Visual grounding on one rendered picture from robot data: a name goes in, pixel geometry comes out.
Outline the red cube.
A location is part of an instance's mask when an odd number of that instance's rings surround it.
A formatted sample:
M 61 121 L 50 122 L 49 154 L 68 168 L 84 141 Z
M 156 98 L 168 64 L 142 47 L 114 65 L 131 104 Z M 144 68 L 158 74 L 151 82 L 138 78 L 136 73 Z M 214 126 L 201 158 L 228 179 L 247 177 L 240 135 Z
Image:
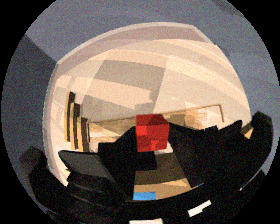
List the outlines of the red cube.
M 169 141 L 169 126 L 162 114 L 136 116 L 137 152 L 164 151 Z

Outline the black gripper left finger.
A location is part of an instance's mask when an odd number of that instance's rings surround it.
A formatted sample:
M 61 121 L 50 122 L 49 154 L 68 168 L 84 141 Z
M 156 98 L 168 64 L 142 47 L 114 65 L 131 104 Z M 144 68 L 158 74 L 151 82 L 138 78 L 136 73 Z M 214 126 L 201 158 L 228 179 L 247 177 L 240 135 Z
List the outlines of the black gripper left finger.
M 136 127 L 131 126 L 126 133 L 100 152 L 66 151 L 60 149 L 59 158 L 69 171 L 90 176 L 105 177 L 125 201 L 134 201 L 136 169 Z

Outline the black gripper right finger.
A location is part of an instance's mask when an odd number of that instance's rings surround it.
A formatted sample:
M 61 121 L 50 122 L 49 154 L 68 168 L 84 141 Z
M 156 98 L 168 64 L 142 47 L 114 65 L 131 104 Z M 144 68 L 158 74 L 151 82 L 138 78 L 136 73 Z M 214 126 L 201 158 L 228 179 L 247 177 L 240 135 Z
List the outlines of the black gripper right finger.
M 171 149 L 175 152 L 176 159 L 180 162 L 179 164 L 191 188 L 197 187 L 197 184 L 202 183 L 201 178 L 204 177 L 205 172 L 209 169 L 221 143 L 226 142 L 230 137 L 234 137 L 242 127 L 241 119 L 211 133 L 169 123 Z

